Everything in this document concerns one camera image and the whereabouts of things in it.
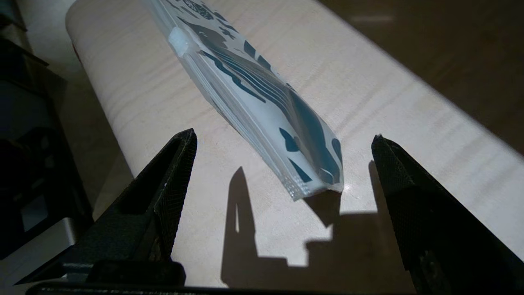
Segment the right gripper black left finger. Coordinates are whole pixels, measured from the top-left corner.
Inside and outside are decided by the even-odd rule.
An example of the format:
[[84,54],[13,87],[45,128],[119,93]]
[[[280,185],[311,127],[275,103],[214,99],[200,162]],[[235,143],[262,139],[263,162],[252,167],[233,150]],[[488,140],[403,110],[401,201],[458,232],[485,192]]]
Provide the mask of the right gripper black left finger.
[[174,135],[77,243],[18,283],[183,286],[171,254],[197,147],[194,129]]

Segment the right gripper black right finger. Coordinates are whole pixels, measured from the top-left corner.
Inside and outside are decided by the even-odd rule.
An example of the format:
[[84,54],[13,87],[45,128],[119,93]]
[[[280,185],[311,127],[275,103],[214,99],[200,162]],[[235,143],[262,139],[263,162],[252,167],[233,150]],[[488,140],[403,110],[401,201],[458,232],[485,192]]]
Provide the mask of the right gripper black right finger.
[[522,295],[523,261],[407,151],[377,135],[372,155],[418,294]]

